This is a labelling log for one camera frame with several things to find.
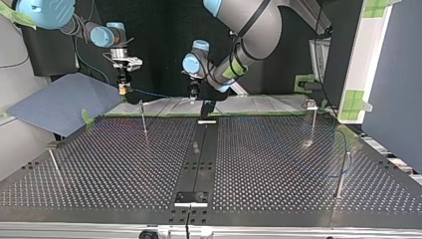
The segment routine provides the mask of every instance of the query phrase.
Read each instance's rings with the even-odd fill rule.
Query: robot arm
[[[304,11],[305,6],[310,6],[310,1],[294,2],[295,4],[290,0],[204,0],[207,10],[236,32],[236,40],[239,41],[229,57],[219,66],[214,66],[207,59],[209,44],[195,41],[192,51],[183,61],[184,71],[192,79],[204,79],[215,90],[227,92],[236,79],[247,73],[249,66],[268,58],[278,46],[282,34],[282,16],[278,6],[292,7],[298,13],[310,12]],[[319,23],[318,31],[323,32],[324,28],[327,28],[326,24]]]
[[[121,95],[131,91],[129,72],[142,66],[142,60],[128,55],[126,32],[122,23],[107,23],[101,26],[86,21],[75,14],[76,0],[15,0],[18,12],[32,17],[38,27],[47,30],[60,29],[64,34],[93,42],[101,48],[109,48],[104,56],[118,71],[117,83]]]

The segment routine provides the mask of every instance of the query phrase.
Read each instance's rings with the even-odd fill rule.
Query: metal plate
[[[2,181],[0,221],[422,229],[422,187],[332,118],[312,120],[148,119],[146,136],[141,119],[102,119],[56,152],[60,173],[46,154]],[[209,206],[174,208],[190,190]]]
[[[0,220],[168,223],[195,120],[147,124],[102,119],[55,152],[60,171],[48,159],[2,182]]]
[[[209,225],[422,228],[412,223],[422,188],[330,118],[314,131],[311,116],[220,119],[215,144]],[[352,165],[334,200],[346,147]]]

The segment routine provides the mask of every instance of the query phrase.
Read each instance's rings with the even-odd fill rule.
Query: metal clamp
[[[140,69],[140,67],[143,65],[143,62],[141,59],[137,58],[137,57],[125,57],[125,58],[118,58],[118,59],[113,59],[111,56],[111,53],[103,53],[103,56],[109,60],[110,62],[112,62],[112,66],[115,69],[123,69],[126,68],[128,72],[134,72]],[[122,63],[118,63],[116,61],[120,61],[120,62],[128,62],[127,66],[125,66]]]

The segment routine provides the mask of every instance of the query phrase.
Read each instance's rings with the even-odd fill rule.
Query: black cable
[[[186,225],[185,225],[185,229],[186,229],[186,239],[190,239],[190,231],[189,231],[189,219],[190,219],[190,210],[192,209],[192,207],[189,208],[189,213],[187,214],[187,219],[186,219]]]
[[[14,64],[14,65],[10,65],[10,66],[2,66],[2,67],[0,67],[0,69],[7,69],[7,68],[19,67],[19,66],[24,65],[26,62],[28,62],[28,60],[29,60],[29,55],[25,58],[24,61],[22,61],[20,63]]]
[[[316,54],[316,71],[317,71],[317,75],[318,75],[318,78],[319,78],[319,83],[322,86],[322,91],[323,91],[323,94],[325,96],[325,99],[328,101],[329,105],[331,106],[332,112],[335,114],[335,117],[338,119],[338,114],[335,111],[335,109],[333,108],[333,104],[329,100],[328,94],[326,93],[326,90],[325,90],[325,86],[323,85],[323,82],[321,81],[322,75],[320,74],[320,71],[319,71],[319,63],[318,63],[318,58],[317,58],[317,27],[319,25],[320,16],[322,14],[322,6],[323,6],[323,4],[321,4],[320,7],[319,7],[319,12],[317,14],[317,19],[316,19],[316,28],[315,28],[316,37],[315,37],[315,40],[314,40],[314,50],[315,50],[315,54]]]
[[[22,36],[22,33],[21,32],[19,32],[18,31],[18,29],[16,29],[15,28],[15,25],[12,23],[12,22],[10,22],[10,24],[12,25],[12,27],[13,27],[13,29],[19,34],[19,35],[21,35]],[[24,65],[26,62],[28,62],[28,60],[29,60],[29,54],[27,55],[27,57],[25,58],[25,60],[23,60],[22,62],[20,62],[20,63],[17,63],[17,64],[13,64],[13,65],[9,65],[9,66],[2,66],[2,67],[0,67],[0,69],[8,69],[8,68],[14,68],[14,67],[19,67],[19,66],[22,66],[22,65]]]

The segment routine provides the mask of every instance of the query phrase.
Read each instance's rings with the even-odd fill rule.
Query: green tape
[[[0,113],[0,118],[7,118],[9,116],[9,114],[7,114],[6,112]]]
[[[25,13],[16,12],[11,9],[6,3],[0,0],[0,14],[5,16],[12,22],[19,23],[23,26],[32,27],[37,29],[34,20],[31,16],[26,15]]]
[[[224,72],[223,77],[227,78],[227,79],[234,79],[237,76],[242,76],[245,75],[247,71],[243,70],[243,67],[238,63],[238,61],[236,59],[233,60],[232,66]]]
[[[299,83],[313,83],[315,80],[316,76],[314,75],[297,75],[295,80],[295,93],[311,94],[313,91],[305,90],[305,88],[299,86]]]
[[[341,108],[341,120],[358,120],[363,108],[364,91],[346,91]]]
[[[90,117],[90,114],[86,109],[82,109],[82,119],[84,119],[86,124],[92,124],[95,121],[95,119]]]
[[[298,112],[242,112],[242,113],[212,113],[210,117],[285,117],[285,116],[306,116],[312,115],[314,112],[298,111]],[[197,118],[200,114],[168,114],[168,115],[145,115],[146,118]],[[108,114],[106,118],[140,118],[141,115],[135,114]]]
[[[367,0],[363,18],[382,18],[387,6],[388,0]]]

